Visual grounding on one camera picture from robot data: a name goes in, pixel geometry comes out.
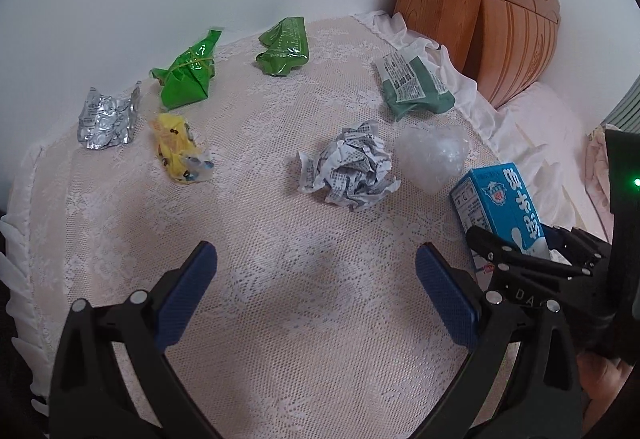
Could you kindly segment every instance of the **trash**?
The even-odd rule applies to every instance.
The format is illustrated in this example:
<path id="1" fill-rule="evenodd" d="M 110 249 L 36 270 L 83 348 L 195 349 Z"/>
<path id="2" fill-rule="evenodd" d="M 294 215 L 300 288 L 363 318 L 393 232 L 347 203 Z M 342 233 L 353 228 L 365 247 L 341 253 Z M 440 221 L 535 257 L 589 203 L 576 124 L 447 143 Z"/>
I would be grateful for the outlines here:
<path id="1" fill-rule="evenodd" d="M 513 242 L 525 255 L 550 259 L 542 222 L 513 163 L 470 170 L 450 196 L 465 233 L 471 226 L 480 226 Z M 494 265 L 475 251 L 471 255 L 478 285 L 486 291 Z"/>
<path id="2" fill-rule="evenodd" d="M 151 76 L 162 85 L 160 98 L 169 110 L 209 98 L 209 80 L 216 75 L 213 48 L 221 31 L 209 34 L 175 59 L 166 69 L 151 69 Z"/>
<path id="3" fill-rule="evenodd" d="M 137 82 L 131 95 L 123 100 L 102 96 L 91 87 L 78 117 L 78 143 L 100 150 L 132 142 L 138 120 L 141 83 Z"/>
<path id="4" fill-rule="evenodd" d="M 255 57 L 265 74 L 286 76 L 292 67 L 300 67 L 309 61 L 305 19 L 301 16 L 284 18 L 258 40 L 268 47 Z"/>
<path id="5" fill-rule="evenodd" d="M 324 201 L 353 211 L 364 210 L 400 188 L 400 181 L 386 177 L 391 154 L 378 137 L 378 122 L 371 120 L 342 129 L 317 159 L 300 155 L 298 191 L 312 193 L 331 188 Z"/>
<path id="6" fill-rule="evenodd" d="M 172 179 L 180 183 L 207 181 L 213 175 L 210 156 L 196 147 L 182 116 L 162 113 L 149 122 L 158 140 L 158 156 Z"/>
<path id="7" fill-rule="evenodd" d="M 447 86 L 436 75 L 437 66 L 427 59 L 423 61 L 418 47 L 411 44 L 375 62 L 382 80 L 383 98 L 396 122 L 411 111 L 442 114 L 455 103 Z"/>
<path id="8" fill-rule="evenodd" d="M 429 195 L 436 194 L 449 180 L 459 177 L 469 154 L 463 127 L 407 127 L 394 151 L 404 176 Z"/>

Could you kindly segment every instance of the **blue carton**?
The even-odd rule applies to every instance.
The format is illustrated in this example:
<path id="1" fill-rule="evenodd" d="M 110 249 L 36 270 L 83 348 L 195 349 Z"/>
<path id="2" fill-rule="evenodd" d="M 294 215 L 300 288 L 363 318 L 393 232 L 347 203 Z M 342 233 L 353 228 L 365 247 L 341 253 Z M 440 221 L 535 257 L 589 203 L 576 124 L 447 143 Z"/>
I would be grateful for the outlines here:
<path id="1" fill-rule="evenodd" d="M 450 196 L 465 233 L 473 225 L 481 226 L 514 242 L 527 255 L 550 258 L 538 213 L 513 163 L 470 170 Z M 471 256 L 478 284 L 486 291 L 494 265 L 474 251 Z"/>

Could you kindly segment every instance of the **black device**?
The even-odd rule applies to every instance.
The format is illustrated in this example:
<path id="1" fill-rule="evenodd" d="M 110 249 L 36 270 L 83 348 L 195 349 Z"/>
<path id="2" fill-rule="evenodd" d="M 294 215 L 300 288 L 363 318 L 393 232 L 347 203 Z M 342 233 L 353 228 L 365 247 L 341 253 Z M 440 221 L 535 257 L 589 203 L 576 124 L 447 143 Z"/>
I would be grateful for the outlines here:
<path id="1" fill-rule="evenodd" d="M 524 255 L 479 227 L 469 247 L 497 265 L 487 292 L 450 267 L 433 244 L 415 257 L 418 279 L 454 342 L 468 356 L 410 439 L 577 439 L 582 404 L 577 351 L 635 365 L 640 356 L 640 136 L 607 131 L 612 245 L 574 228 L 544 226 L 549 248 L 568 265 Z M 177 343 L 216 271 L 215 248 L 201 242 L 180 269 L 119 305 L 72 305 L 50 391 L 51 439 L 220 439 L 164 356 Z M 112 342 L 123 342 L 162 427 L 131 402 Z M 518 356 L 489 421 L 473 427 L 509 343 Z M 638 437 L 640 372 L 634 370 L 588 439 Z"/>

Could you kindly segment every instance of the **wooden headboard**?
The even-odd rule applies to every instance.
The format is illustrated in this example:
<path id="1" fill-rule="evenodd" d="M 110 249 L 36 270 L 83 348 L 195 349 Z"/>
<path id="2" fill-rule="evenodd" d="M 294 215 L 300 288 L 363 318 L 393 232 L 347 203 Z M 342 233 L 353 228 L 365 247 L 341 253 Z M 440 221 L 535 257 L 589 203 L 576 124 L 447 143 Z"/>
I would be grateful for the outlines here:
<path id="1" fill-rule="evenodd" d="M 396 12 L 446 45 L 454 66 L 496 108 L 545 70 L 560 23 L 558 0 L 398 0 Z"/>

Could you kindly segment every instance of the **white ruffled trim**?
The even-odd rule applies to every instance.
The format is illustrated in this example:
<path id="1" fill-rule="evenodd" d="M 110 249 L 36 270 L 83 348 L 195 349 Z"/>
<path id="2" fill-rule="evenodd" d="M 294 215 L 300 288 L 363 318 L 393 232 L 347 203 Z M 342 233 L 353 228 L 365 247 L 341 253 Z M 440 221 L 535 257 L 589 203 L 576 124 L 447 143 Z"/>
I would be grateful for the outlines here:
<path id="1" fill-rule="evenodd" d="M 354 15 L 354 18 L 394 48 L 409 45 L 420 48 L 420 58 L 440 67 L 440 79 L 456 98 L 455 107 L 471 124 L 482 142 L 500 162 L 513 162 L 533 197 L 538 216 L 550 226 L 573 228 L 575 209 L 564 197 L 560 163 L 545 161 L 546 145 L 531 147 L 517 129 L 511 113 L 501 114 L 478 92 L 471 78 L 460 74 L 449 59 L 444 45 L 438 44 L 407 29 L 400 13 L 390 18 L 386 12 Z"/>
<path id="2" fill-rule="evenodd" d="M 33 301 L 30 260 L 31 191 L 44 147 L 34 145 L 22 160 L 9 199 L 7 215 L 0 219 L 0 231 L 6 238 L 6 257 L 0 253 L 0 281 L 11 290 L 6 312 L 15 320 L 18 337 L 12 342 L 33 372 L 31 392 L 49 395 L 53 365 L 47 357 Z M 33 407 L 46 414 L 46 405 L 32 400 Z"/>

